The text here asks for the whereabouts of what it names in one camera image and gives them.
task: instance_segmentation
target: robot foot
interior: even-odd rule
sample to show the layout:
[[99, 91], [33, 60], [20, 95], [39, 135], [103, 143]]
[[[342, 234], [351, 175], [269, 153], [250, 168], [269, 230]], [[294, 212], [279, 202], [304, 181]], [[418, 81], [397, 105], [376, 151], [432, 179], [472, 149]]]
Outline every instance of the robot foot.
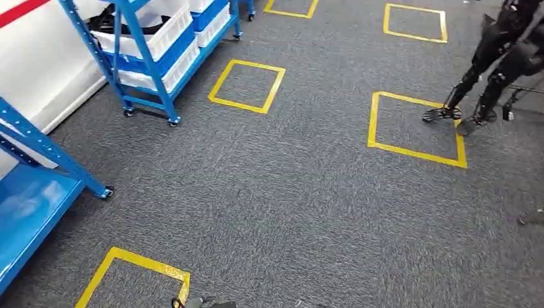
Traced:
[[461, 118], [461, 109], [459, 108], [453, 108], [449, 109], [446, 107], [442, 108], [435, 108], [426, 111], [423, 113], [422, 120], [424, 122], [430, 123], [441, 119], [454, 119], [458, 120]]
[[487, 123], [493, 123], [497, 120], [497, 114], [491, 111], [487, 118], [481, 119], [475, 115], [467, 119], [462, 120], [455, 129], [459, 135], [468, 136], [473, 133], [479, 126], [484, 126]]
[[525, 226], [529, 223], [538, 223], [544, 225], [544, 210], [538, 209], [531, 214], [523, 215], [518, 218], [518, 224]]

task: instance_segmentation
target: blue shelving unit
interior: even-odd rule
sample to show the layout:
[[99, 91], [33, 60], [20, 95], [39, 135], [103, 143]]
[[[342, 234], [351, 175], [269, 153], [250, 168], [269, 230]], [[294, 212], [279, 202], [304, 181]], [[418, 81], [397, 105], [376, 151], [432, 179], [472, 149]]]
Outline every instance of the blue shelving unit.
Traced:
[[47, 135], [0, 98], [0, 132], [58, 165], [48, 169], [0, 135], [0, 148], [19, 163], [0, 181], [0, 295], [84, 188], [100, 198], [98, 182]]
[[[73, 3], [73, 0], [58, 0], [62, 5], [63, 9], [66, 11], [68, 17], [78, 30], [78, 33], [82, 37], [83, 41], [87, 45], [92, 56], [99, 64], [102, 72], [106, 76], [108, 83], [114, 88], [115, 93], [121, 100], [123, 104], [124, 114], [127, 117], [131, 117], [134, 111], [133, 104], [139, 104], [151, 108], [156, 108], [161, 111], [164, 111], [168, 117], [168, 123], [170, 126], [177, 126], [180, 122], [181, 117], [178, 116], [176, 110], [174, 109], [174, 99], [179, 95], [183, 87], [189, 82], [191, 77], [194, 75], [196, 70], [204, 62], [204, 60], [211, 54], [215, 47], [219, 44], [221, 39], [224, 37], [227, 30], [234, 26], [234, 37], [239, 40], [242, 31], [239, 22], [239, 9], [238, 9], [238, 0], [230, 0], [230, 20], [223, 27], [223, 29], [216, 35], [213, 41], [206, 47], [200, 49], [200, 56], [191, 66], [191, 68], [185, 73], [183, 78], [178, 82], [174, 90], [169, 94], [164, 87], [164, 84], [161, 79], [160, 72], [158, 70], [157, 64], [153, 61], [149, 47], [146, 44], [144, 34], [138, 19], [136, 17], [136, 11], [142, 8], [149, 0], [103, 0], [109, 3], [115, 4], [115, 24], [114, 24], [114, 34], [115, 34], [115, 56], [112, 62], [109, 61], [106, 54], [101, 50], [101, 48], [95, 42], [92, 34], [89, 32], [86, 24], [82, 21], [81, 17], [77, 14], [76, 6]], [[132, 39], [136, 42], [138, 49], [142, 55], [143, 61], [146, 65], [147, 72], [146, 74], [150, 76], [153, 80], [153, 83], [156, 86], [156, 91], [145, 89], [142, 87], [129, 87], [119, 83], [117, 77], [117, 55], [119, 52], [119, 37], [121, 32], [121, 14], [124, 16], [127, 26], [130, 29]], [[132, 95], [127, 94], [127, 90], [133, 88], [141, 92], [147, 92], [153, 95], [156, 95], [160, 98], [161, 103], [155, 103], [146, 99], [138, 98]]]

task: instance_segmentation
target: blue plastic bin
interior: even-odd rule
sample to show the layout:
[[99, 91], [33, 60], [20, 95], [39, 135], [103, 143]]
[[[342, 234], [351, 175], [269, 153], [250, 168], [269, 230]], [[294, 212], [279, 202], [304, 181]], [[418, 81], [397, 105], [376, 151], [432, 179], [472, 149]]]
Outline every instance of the blue plastic bin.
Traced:
[[[176, 60], [187, 49], [189, 44], [194, 40], [194, 26], [188, 25], [187, 29], [176, 39], [174, 44], [168, 48], [168, 50], [155, 62], [159, 74], [164, 76], [166, 72], [172, 67]], [[113, 53], [104, 52], [113, 65], [115, 55]], [[119, 54], [117, 56], [117, 67], [122, 71], [131, 71], [136, 73], [148, 74], [146, 63], [142, 59], [138, 59], [135, 56], [128, 56]]]
[[204, 12], [191, 12], [194, 31], [202, 32], [227, 3], [228, 0], [215, 0]]

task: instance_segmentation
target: yellow tape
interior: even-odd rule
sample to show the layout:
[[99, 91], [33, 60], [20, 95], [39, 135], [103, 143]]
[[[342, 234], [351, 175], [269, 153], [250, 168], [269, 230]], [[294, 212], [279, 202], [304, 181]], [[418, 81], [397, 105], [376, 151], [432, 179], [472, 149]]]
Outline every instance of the yellow tape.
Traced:
[[[263, 104], [262, 107], [255, 107], [255, 106], [245, 105], [245, 104], [238, 103], [238, 102], [235, 102], [235, 101], [229, 101], [227, 99], [217, 98], [216, 97], [216, 95], [219, 92], [221, 86], [223, 85], [223, 82], [225, 82], [226, 77], [230, 74], [230, 71], [232, 70], [232, 68], [234, 67], [235, 64], [251, 66], [251, 67], [257, 67], [259, 69], [268, 69], [270, 71], [278, 72], [278, 74], [276, 76], [276, 80], [274, 80], [274, 83], [272, 84], [272, 87], [270, 88], [268, 96], [266, 97], [266, 100], [264, 101], [264, 104]], [[276, 93], [278, 92], [278, 89], [280, 87], [282, 79], [284, 78], [284, 75], [285, 75], [285, 69], [282, 68], [282, 67], [275, 67], [275, 66], [270, 66], [270, 65], [266, 65], [266, 64], [260, 64], [260, 63], [255, 63], [255, 62], [249, 62], [249, 61], [244, 61], [244, 60], [233, 59], [226, 65], [225, 70], [221, 73], [221, 75], [219, 76], [219, 79], [217, 80], [216, 84], [212, 87], [212, 90], [211, 90], [210, 94], [208, 95], [208, 99], [210, 99], [211, 101], [213, 101], [215, 103], [219, 103], [219, 104], [223, 104], [223, 105], [227, 105], [227, 106], [232, 106], [232, 107], [237, 107], [237, 108], [241, 108], [241, 109], [246, 109], [246, 110], [251, 110], [253, 112], [258, 112], [258, 113], [261, 113], [261, 114], [266, 114], [268, 112], [268, 109], [272, 105], [272, 101], [274, 101], [274, 97], [276, 96]]]
[[[402, 96], [402, 95], [393, 94], [393, 93], [384, 92], [384, 91], [374, 92], [372, 94], [372, 103], [370, 106], [370, 123], [368, 126], [367, 145], [369, 148], [378, 148], [378, 149], [392, 151], [395, 153], [404, 154], [404, 155], [408, 155], [412, 157], [418, 157], [418, 158], [422, 158], [426, 160], [431, 160], [433, 162], [448, 164], [455, 167], [467, 168], [466, 155], [464, 152], [464, 139], [463, 139], [463, 136], [459, 135], [458, 133], [455, 134], [455, 142], [457, 144], [457, 160], [376, 142], [376, 127], [378, 123], [378, 104], [379, 104], [380, 96], [386, 96], [389, 98], [399, 99], [402, 101], [409, 101], [411, 103], [425, 105], [425, 106], [429, 106], [433, 108], [442, 107], [442, 104], [435, 103], [433, 101], [425, 101], [424, 99], [409, 98], [408, 96]], [[454, 121], [455, 126], [457, 126], [459, 123], [460, 123], [460, 120]]]
[[[408, 10], [416, 10], [416, 11], [439, 14], [439, 16], [440, 16], [441, 38], [436, 39], [436, 38], [419, 37], [417, 35], [411, 35], [411, 34], [391, 31], [389, 29], [389, 18], [391, 16], [391, 8], [392, 7], [393, 8], [405, 8], [405, 9], [408, 9]], [[385, 34], [396, 35], [398, 37], [407, 37], [407, 38], [415, 39], [415, 40], [424, 40], [424, 41], [427, 41], [427, 42], [447, 43], [448, 42], [448, 31], [446, 30], [446, 12], [438, 11], [438, 10], [431, 10], [431, 9], [428, 9], [428, 8], [418, 8], [418, 7], [415, 7], [415, 6], [407, 6], [407, 5], [402, 5], [402, 4], [387, 3], [386, 4], [386, 10], [385, 10], [385, 13], [384, 13], [384, 33]]]
[[274, 0], [269, 0], [266, 6], [264, 7], [263, 12], [310, 19], [312, 18], [312, 16], [314, 15], [314, 12], [316, 11], [318, 2], [319, 0], [312, 0], [312, 4], [310, 4], [310, 8], [308, 9], [308, 14], [299, 14], [299, 13], [272, 10], [272, 6], [274, 5]]
[[80, 300], [76, 304], [76, 308], [84, 308], [87, 306], [94, 290], [96, 289], [96, 287], [98, 287], [98, 284], [100, 284], [102, 278], [104, 278], [106, 271], [108, 270], [110, 265], [112, 265], [112, 262], [115, 258], [181, 280], [182, 288], [178, 294], [178, 298], [181, 300], [182, 303], [185, 303], [185, 301], [187, 300], [187, 297], [189, 295], [189, 281], [191, 278], [190, 273], [182, 271], [180, 269], [178, 270], [177, 268], [174, 268], [170, 265], [146, 257], [142, 257], [141, 255], [137, 255], [136, 253], [132, 253], [117, 247], [111, 247], [110, 251], [106, 254], [106, 257], [104, 258], [104, 260], [96, 270], [96, 273], [90, 280], [87, 288], [85, 288], [85, 291], [83, 292]]

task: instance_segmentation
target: red stripe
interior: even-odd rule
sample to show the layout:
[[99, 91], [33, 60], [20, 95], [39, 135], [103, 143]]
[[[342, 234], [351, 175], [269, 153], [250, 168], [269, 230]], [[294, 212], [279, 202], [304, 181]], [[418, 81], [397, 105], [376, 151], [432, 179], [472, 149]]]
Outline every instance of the red stripe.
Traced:
[[19, 17], [32, 12], [48, 1], [49, 0], [26, 0], [25, 2], [5, 11], [4, 13], [0, 14], [0, 28], [13, 22]]

